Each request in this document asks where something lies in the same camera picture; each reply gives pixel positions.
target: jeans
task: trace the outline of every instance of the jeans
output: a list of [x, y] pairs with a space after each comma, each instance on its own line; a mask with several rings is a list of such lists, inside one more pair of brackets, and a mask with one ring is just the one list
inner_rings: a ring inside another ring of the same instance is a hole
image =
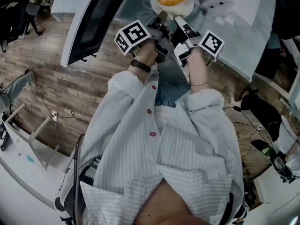
[[23, 87], [28, 83], [32, 83], [32, 72], [22, 75], [7, 86], [4, 90], [0, 91], [0, 98], [4, 102], [5, 108], [8, 108], [14, 99], [21, 93]]
[[154, 105], [175, 108], [175, 101], [190, 91], [188, 81], [173, 59], [160, 63], [158, 72], [158, 88]]

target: white table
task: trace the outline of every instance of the white table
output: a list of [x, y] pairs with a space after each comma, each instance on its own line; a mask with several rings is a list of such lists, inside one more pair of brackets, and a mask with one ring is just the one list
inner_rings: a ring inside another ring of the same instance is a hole
[[[51, 13], [61, 21], [64, 13], [76, 12], [79, 2], [80, 0], [54, 0]], [[201, 33], [209, 29], [221, 37], [225, 46], [220, 60], [250, 82], [270, 37], [275, 4], [276, 0], [260, 0], [252, 26], [232, 26], [228, 23], [221, 25], [214, 18], [203, 16], [197, 7], [187, 17], [187, 22]], [[122, 13], [133, 15], [126, 17], [121, 16]], [[149, 15], [142, 19], [138, 14]], [[150, 0], [124, 0], [115, 18], [129, 23], [140, 19], [147, 25], [154, 16], [156, 14], [150, 6]]]

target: chair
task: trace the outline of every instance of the chair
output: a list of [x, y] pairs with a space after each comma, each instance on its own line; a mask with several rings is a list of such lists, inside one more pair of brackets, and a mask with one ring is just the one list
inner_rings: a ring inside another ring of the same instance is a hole
[[38, 31], [36, 23], [34, 22], [34, 17], [36, 15], [38, 15], [40, 8], [41, 8], [41, 6], [38, 4], [35, 4], [35, 3], [30, 2], [27, 4], [27, 6], [26, 6], [27, 23], [26, 23], [26, 28], [25, 28], [25, 35], [29, 34], [29, 32], [27, 30], [28, 30], [30, 23], [31, 23], [34, 31], [36, 32], [36, 34], [38, 36], [42, 35], [43, 31]]

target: black wristband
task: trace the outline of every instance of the black wristband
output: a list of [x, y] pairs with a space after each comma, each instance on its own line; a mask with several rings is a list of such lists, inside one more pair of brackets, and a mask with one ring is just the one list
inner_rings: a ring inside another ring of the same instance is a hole
[[130, 63], [131, 66], [139, 68], [147, 73], [151, 72], [151, 68], [148, 67], [147, 65], [139, 62], [138, 60], [133, 59]]

